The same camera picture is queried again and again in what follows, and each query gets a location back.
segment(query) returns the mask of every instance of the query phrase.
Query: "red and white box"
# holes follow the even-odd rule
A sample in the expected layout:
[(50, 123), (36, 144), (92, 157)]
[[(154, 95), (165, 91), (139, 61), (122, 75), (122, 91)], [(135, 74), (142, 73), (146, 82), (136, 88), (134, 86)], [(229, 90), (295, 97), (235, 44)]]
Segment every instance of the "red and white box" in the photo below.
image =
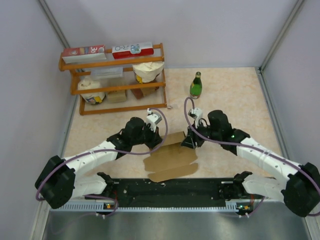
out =
[(106, 61), (105, 45), (65, 48), (62, 59), (66, 64)]
[(152, 54), (154, 54), (154, 48), (150, 41), (112, 47), (112, 55), (114, 59), (132, 58)]

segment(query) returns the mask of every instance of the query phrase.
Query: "small cardboard box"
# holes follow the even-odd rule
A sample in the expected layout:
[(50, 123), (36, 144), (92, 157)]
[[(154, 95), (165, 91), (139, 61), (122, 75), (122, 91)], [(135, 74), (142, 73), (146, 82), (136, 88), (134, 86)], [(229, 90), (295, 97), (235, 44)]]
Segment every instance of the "small cardboard box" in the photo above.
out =
[(169, 179), (175, 179), (190, 174), (198, 170), (196, 151), (194, 149), (180, 146), (185, 139), (183, 131), (168, 134), (162, 147), (150, 154), (143, 160), (144, 169), (148, 177), (153, 182), (162, 182)]

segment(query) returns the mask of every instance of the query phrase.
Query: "wooden shelf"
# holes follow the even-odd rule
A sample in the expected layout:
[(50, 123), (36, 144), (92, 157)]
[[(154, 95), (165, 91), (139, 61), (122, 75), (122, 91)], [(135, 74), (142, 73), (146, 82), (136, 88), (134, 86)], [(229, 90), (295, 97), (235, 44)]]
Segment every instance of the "wooden shelf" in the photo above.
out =
[[(89, 115), (89, 114), (102, 114), (102, 113), (114, 113), (114, 112), (122, 112), (122, 111), (132, 111), (132, 110), (142, 110), (147, 108), (165, 108), (167, 107), (167, 99), (166, 99), (166, 77), (165, 70), (163, 69), (161, 72), (161, 76), (157, 77), (154, 82), (151, 83), (143, 83), (140, 84), (136, 80), (128, 81), (126, 84), (122, 84), (119, 86), (107, 86), (95, 89), (86, 89), (86, 90), (78, 90), (78, 83), (80, 82), (83, 76), (89, 76), (91, 74), (90, 71), (76, 71), (82, 69), (89, 68), (98, 68), (98, 67), (111, 67), (111, 66), (119, 66), (119, 65), (130, 65), (130, 64), (139, 64), (139, 63), (148, 63), (148, 62), (164, 62), (165, 61), (165, 53), (163, 44), (155, 44), (153, 45), (154, 49), (160, 49), (160, 56), (140, 56), (138, 58), (124, 58), (119, 60), (111, 60), (111, 61), (100, 61), (100, 62), (89, 62), (89, 63), (68, 63), (66, 64), (62, 58), (62, 53), (60, 55), (59, 60), (59, 69), (60, 71), (69, 70), (71, 74), (71, 85), (70, 85), (70, 93), (72, 95), (77, 94), (89, 94), (89, 93), (99, 93), (99, 92), (111, 92), (118, 90), (131, 90), (131, 89), (142, 89), (142, 88), (154, 88), (154, 87), (162, 87), (163, 89), (163, 103), (159, 104), (150, 104), (150, 105), (138, 105), (138, 106), (128, 106), (128, 107), (118, 107), (118, 108), (108, 108), (108, 109), (97, 109), (97, 110), (89, 110), (85, 111), (85, 100), (81, 97), (80, 102), (80, 114), (81, 115)], [(106, 49), (106, 54), (111, 54), (112, 49)], [(123, 68), (124, 72), (133, 71), (132, 67)]]

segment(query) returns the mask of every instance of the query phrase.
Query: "white wall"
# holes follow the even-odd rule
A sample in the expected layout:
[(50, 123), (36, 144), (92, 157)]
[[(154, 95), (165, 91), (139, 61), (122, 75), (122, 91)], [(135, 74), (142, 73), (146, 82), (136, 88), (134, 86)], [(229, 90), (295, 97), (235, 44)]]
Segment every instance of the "white wall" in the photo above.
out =
[(167, 67), (260, 66), (297, 0), (46, 0), (70, 45), (163, 42)]
[(320, 167), (320, 1), (307, 0), (265, 70), (289, 155)]
[(58, 70), (63, 48), (37, 1), (3, 1), (0, 33), (0, 238), (26, 240), (34, 184), (59, 152), (73, 98)]

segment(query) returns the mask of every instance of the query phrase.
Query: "beige tabletop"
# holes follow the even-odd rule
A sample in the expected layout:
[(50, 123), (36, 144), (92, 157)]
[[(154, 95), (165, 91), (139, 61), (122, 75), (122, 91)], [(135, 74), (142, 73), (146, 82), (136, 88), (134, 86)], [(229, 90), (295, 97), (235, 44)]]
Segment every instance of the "beige tabletop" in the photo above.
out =
[[(280, 154), (267, 106), (253, 67), (242, 68), (177, 68), (165, 69), (167, 101), (173, 109), (162, 108), (167, 121), (168, 133), (187, 132), (183, 105), (189, 95), (189, 87), (197, 71), (201, 72), (202, 95), (195, 100), (196, 107), (203, 110), (205, 118), (212, 110), (222, 110), (233, 128), (251, 135), (263, 146)], [(109, 136), (124, 128), (131, 117), (146, 119), (146, 110), (80, 116), (74, 115), (65, 150), (65, 157), (93, 148)], [(160, 134), (165, 132), (165, 123), (158, 124)], [(134, 146), (133, 152), (147, 152), (145, 145)], [(243, 171), (268, 175), (250, 161), (223, 150), (219, 145), (205, 142), (196, 149), (198, 171), (187, 177), (214, 178), (233, 177)], [(107, 162), (92, 173), (104, 172), (112, 178), (146, 178), (143, 159), (146, 156), (125, 155), (116, 161)]]

